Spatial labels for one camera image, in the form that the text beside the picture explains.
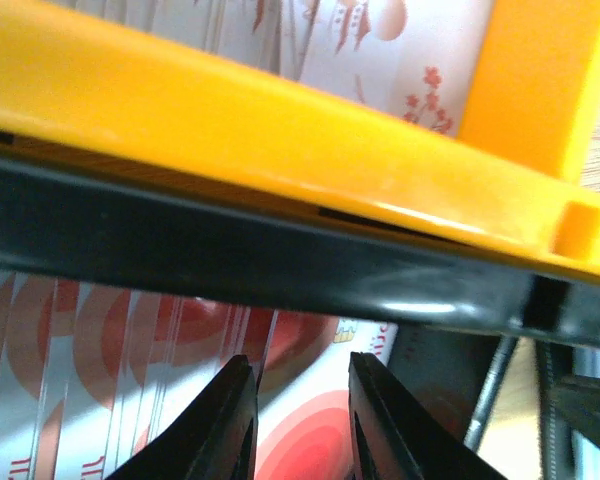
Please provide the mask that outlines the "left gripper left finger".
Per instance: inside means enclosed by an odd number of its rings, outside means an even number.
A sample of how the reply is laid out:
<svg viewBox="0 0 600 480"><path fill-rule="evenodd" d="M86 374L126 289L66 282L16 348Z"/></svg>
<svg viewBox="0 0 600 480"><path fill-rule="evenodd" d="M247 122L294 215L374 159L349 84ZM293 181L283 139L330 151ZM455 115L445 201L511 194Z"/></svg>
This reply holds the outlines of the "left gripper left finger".
<svg viewBox="0 0 600 480"><path fill-rule="evenodd" d="M112 479L252 479L257 385L248 358L233 356L188 407Z"/></svg>

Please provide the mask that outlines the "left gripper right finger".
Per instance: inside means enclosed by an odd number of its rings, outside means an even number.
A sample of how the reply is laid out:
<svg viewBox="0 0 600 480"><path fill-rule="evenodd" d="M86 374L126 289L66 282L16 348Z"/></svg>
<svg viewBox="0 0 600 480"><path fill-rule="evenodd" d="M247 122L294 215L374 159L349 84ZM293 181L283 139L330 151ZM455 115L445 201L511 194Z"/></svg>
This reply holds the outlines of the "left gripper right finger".
<svg viewBox="0 0 600 480"><path fill-rule="evenodd" d="M501 479L447 432L370 353L349 362L356 479Z"/></svg>

